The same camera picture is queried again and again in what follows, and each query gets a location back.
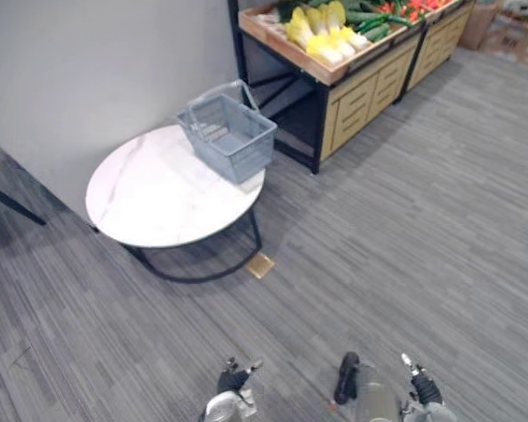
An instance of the gray carpet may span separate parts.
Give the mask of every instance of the gray carpet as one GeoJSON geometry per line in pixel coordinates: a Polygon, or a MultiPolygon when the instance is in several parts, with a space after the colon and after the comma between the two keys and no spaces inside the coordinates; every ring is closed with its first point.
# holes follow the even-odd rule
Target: gray carpet
{"type": "Polygon", "coordinates": [[[263,281],[159,280],[1,153],[0,187],[48,220],[0,205],[0,421],[193,421],[232,355],[266,361],[254,420],[349,420],[347,350],[402,398],[405,351],[460,420],[528,421],[528,67],[459,50],[318,176],[276,155],[263,281]]]}

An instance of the gray shopping basket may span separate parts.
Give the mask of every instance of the gray shopping basket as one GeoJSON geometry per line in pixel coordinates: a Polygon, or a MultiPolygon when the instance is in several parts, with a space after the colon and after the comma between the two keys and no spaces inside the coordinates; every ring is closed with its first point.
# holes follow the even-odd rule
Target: gray shopping basket
{"type": "Polygon", "coordinates": [[[195,154],[233,183],[244,182],[272,161],[277,125],[260,114],[243,81],[218,86],[190,102],[178,122],[195,154]],[[244,97],[226,93],[233,90],[244,97]]]}

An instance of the wooden drawer front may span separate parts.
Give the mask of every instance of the wooden drawer front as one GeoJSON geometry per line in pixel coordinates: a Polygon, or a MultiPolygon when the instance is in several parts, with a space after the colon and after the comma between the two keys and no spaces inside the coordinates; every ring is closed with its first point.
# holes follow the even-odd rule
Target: wooden drawer front
{"type": "Polygon", "coordinates": [[[454,19],[446,28],[446,36],[444,37],[444,44],[442,47],[442,58],[444,61],[453,53],[458,45],[459,37],[461,37],[466,22],[469,19],[469,13],[464,13],[459,18],[454,19]]]}
{"type": "Polygon", "coordinates": [[[371,76],[341,98],[334,130],[333,149],[340,147],[368,122],[368,111],[377,79],[378,75],[371,76]]]}
{"type": "Polygon", "coordinates": [[[425,46],[422,48],[422,54],[419,55],[419,60],[414,67],[414,74],[409,85],[409,89],[418,84],[428,73],[438,66],[442,58],[442,47],[444,43],[444,36],[446,34],[446,28],[438,28],[439,31],[431,35],[425,42],[425,46]]]}
{"type": "Polygon", "coordinates": [[[331,91],[329,100],[335,101],[344,97],[349,91],[352,91],[358,84],[362,84],[365,80],[371,76],[376,75],[380,69],[386,65],[394,62],[399,56],[406,51],[412,51],[416,47],[420,36],[414,36],[411,40],[406,41],[403,45],[396,47],[393,51],[383,53],[379,59],[374,61],[371,65],[366,66],[364,70],[359,71],[356,75],[352,76],[349,80],[345,81],[341,85],[337,86],[331,91]]]}
{"type": "Polygon", "coordinates": [[[410,59],[410,54],[405,53],[379,72],[368,121],[380,114],[399,95],[404,72],[407,72],[408,59],[410,59]]]}

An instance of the small wooden block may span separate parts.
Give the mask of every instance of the small wooden block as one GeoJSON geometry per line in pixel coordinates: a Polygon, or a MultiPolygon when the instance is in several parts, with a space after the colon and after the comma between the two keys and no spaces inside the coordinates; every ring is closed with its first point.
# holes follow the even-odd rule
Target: small wooden block
{"type": "Polygon", "coordinates": [[[245,268],[258,280],[262,280],[273,267],[274,261],[261,252],[258,252],[256,256],[245,265],[245,268]]]}

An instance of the basket handle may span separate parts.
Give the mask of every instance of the basket handle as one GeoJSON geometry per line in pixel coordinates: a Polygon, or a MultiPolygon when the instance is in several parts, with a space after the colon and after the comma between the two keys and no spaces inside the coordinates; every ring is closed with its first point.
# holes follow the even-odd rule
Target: basket handle
{"type": "Polygon", "coordinates": [[[220,85],[218,85],[218,86],[216,86],[214,88],[211,88],[210,90],[205,91],[198,98],[190,101],[187,104],[187,112],[190,115],[190,118],[191,118],[191,121],[192,121],[191,127],[192,127],[192,129],[195,132],[197,132],[197,134],[200,137],[200,139],[203,139],[206,142],[205,135],[200,130],[200,124],[197,121],[197,119],[195,118],[195,114],[192,112],[192,108],[194,106],[196,106],[197,104],[200,104],[200,103],[204,102],[208,98],[215,97],[215,95],[220,94],[221,92],[226,92],[227,90],[232,90],[234,88],[239,88],[239,87],[242,88],[243,95],[244,95],[244,97],[246,97],[246,99],[250,103],[250,105],[253,108],[253,110],[256,111],[257,113],[260,112],[260,109],[256,105],[256,101],[254,101],[253,95],[250,93],[250,90],[248,89],[248,85],[245,83],[245,81],[243,81],[241,79],[237,79],[236,81],[229,82],[229,83],[226,83],[226,84],[220,84],[220,85]]]}
{"type": "Polygon", "coordinates": [[[191,106],[195,106],[196,103],[200,103],[200,102],[202,102],[202,101],[204,101],[204,100],[206,100],[206,99],[208,99],[210,97],[214,97],[215,95],[217,95],[217,94],[219,94],[221,92],[224,92],[226,90],[230,90],[230,89],[233,89],[233,88],[239,88],[239,87],[242,87],[242,90],[243,90],[244,94],[246,95],[246,99],[248,99],[248,102],[251,105],[251,107],[253,108],[253,110],[256,111],[256,112],[260,112],[260,109],[256,105],[256,101],[254,101],[253,95],[250,93],[248,85],[242,79],[237,79],[236,81],[233,81],[233,82],[220,84],[220,85],[218,85],[218,86],[216,86],[214,88],[211,88],[208,91],[205,91],[198,98],[190,101],[190,103],[188,104],[188,108],[190,108],[191,106]]]}

